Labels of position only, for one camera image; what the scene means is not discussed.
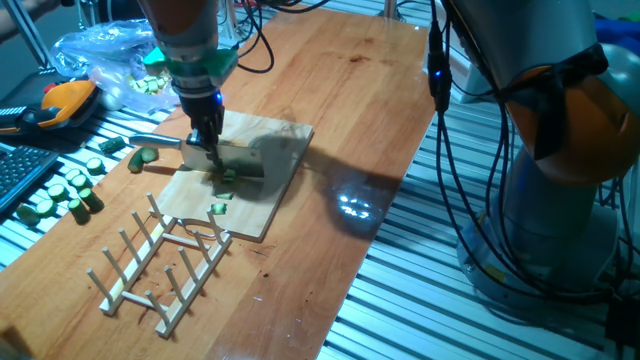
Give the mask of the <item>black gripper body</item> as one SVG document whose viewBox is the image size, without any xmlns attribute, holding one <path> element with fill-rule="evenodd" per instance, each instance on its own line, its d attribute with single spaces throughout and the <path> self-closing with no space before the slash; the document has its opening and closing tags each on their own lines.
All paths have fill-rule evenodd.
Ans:
<svg viewBox="0 0 640 360">
<path fill-rule="evenodd" d="M 197 97 L 179 96 L 184 113 L 191 119 L 191 128 L 201 134 L 221 134 L 224 121 L 222 94 L 214 92 Z"/>
</svg>

